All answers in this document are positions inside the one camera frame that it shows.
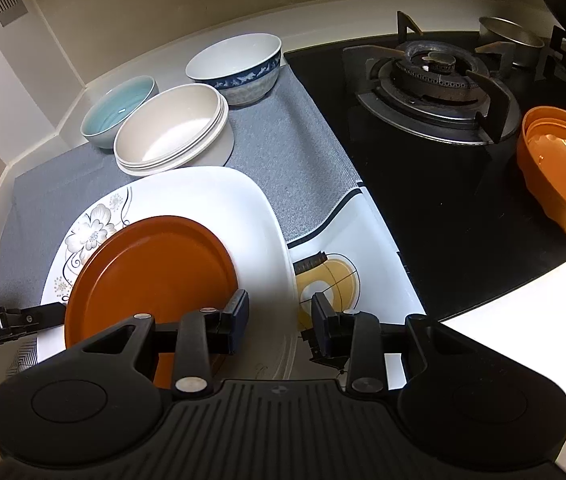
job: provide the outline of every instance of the black stripe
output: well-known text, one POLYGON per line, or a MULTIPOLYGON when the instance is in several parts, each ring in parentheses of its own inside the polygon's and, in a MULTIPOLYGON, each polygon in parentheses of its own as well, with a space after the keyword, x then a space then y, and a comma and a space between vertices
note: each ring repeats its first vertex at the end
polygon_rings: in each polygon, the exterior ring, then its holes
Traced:
POLYGON ((343 209, 343 206, 345 206, 346 203, 349 202, 349 199, 352 198, 353 196, 360 194, 360 193, 363 193, 363 192, 358 187, 355 188, 355 189, 350 189, 348 191, 348 193, 341 199, 341 201, 332 210, 332 212, 330 213, 330 216, 328 218, 326 218, 325 221, 321 225, 319 225, 319 227, 317 227, 314 231, 309 232, 305 236, 297 238, 296 240, 288 243, 287 248, 291 249, 292 247, 296 247, 297 245, 304 244, 306 241, 311 240, 317 234, 321 233, 327 227, 327 225, 333 220, 333 218, 339 213, 339 211, 341 209, 343 209))

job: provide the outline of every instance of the black glass cooktop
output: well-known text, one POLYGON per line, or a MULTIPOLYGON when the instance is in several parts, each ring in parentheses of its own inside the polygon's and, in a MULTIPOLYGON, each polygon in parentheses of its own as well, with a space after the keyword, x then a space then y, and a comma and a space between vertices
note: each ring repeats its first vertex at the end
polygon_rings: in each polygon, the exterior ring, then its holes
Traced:
MULTIPOLYGON (((476 32, 429 32, 423 39, 471 52, 478 45, 476 32)), ((384 123, 346 91, 341 51, 359 44, 396 47, 397 38, 331 43, 285 58, 359 171, 426 313, 461 314, 564 263, 566 235, 525 188, 517 136, 456 146, 384 123)), ((482 59, 496 68, 495 60, 482 59)), ((522 113, 537 105, 566 109, 566 82, 541 71, 514 69, 505 80, 522 113)))

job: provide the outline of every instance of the gray placemat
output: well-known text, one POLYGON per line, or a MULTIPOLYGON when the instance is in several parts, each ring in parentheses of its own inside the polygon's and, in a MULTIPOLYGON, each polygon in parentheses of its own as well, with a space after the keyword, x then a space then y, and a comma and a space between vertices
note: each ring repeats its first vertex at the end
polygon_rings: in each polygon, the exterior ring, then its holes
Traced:
MULTIPOLYGON (((226 166, 263 190, 291 241, 318 227, 359 175, 288 66, 269 95, 230 111, 234 151, 226 166)), ((114 155, 84 144, 21 175, 0 238, 0 305, 38 304, 47 273, 74 220, 133 181, 114 155)))

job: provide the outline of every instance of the white plate with floral design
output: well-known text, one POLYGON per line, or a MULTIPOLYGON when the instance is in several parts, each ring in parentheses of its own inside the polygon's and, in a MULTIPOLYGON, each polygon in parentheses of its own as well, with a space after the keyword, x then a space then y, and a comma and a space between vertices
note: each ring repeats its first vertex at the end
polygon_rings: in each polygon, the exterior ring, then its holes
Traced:
MULTIPOLYGON (((121 187, 92 204, 64 236, 41 304, 67 301, 82 266, 116 231, 161 215, 183 216, 210 229, 227 249, 239 287, 249 294, 248 327, 239 352, 223 364, 221 378, 287 378, 297 338, 292 261, 261 189, 230 168, 166 171, 121 187)), ((38 334, 39 362, 64 348, 63 327, 38 334)))

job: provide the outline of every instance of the silver bolt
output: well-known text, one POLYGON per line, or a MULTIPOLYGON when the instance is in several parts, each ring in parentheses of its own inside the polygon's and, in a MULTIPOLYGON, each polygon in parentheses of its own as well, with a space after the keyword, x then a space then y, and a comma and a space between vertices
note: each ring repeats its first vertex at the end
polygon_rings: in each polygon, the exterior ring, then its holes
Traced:
POLYGON ((176 389, 185 394, 195 394, 207 388, 207 381, 201 377, 182 377, 174 384, 176 389))
POLYGON ((359 394, 376 394, 383 389, 383 383, 374 377, 359 377, 352 381, 352 389, 359 394))

